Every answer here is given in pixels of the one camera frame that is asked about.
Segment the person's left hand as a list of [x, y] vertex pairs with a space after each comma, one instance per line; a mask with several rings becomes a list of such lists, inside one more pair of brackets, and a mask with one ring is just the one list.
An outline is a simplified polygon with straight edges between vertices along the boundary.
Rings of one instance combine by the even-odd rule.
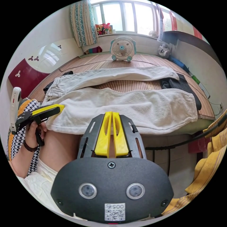
[[36, 139], [36, 129], [41, 132], [41, 139], [44, 139], [45, 133], [47, 132], [47, 127], [45, 122], [41, 124], [37, 124], [35, 121], [32, 122], [30, 125], [26, 126], [25, 132], [25, 142], [30, 148], [36, 148], [38, 146], [38, 142]]

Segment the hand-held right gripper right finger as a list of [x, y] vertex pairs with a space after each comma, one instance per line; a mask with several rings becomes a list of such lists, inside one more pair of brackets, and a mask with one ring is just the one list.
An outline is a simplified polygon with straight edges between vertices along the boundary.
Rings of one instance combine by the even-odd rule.
[[114, 149], [115, 149], [115, 156], [127, 156], [129, 153], [124, 129], [122, 126], [121, 118], [119, 113], [113, 112], [112, 113], [112, 120], [113, 120], [113, 136], [114, 136]]

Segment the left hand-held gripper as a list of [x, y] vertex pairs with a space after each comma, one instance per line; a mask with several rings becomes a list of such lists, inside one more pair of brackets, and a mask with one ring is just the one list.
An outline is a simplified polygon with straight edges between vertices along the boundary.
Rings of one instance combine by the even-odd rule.
[[47, 121], [49, 117], [60, 114], [63, 111], [64, 107], [64, 105], [52, 104], [20, 114], [15, 122], [15, 135], [23, 127], [31, 124], [34, 121], [39, 125], [42, 122]]

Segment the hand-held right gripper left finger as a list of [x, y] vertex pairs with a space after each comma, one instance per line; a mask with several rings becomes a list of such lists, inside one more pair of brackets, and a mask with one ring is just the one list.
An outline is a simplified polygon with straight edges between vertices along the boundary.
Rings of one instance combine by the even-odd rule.
[[112, 112], [106, 112], [99, 131], [95, 154], [97, 156], [109, 157], [110, 136], [111, 136]]

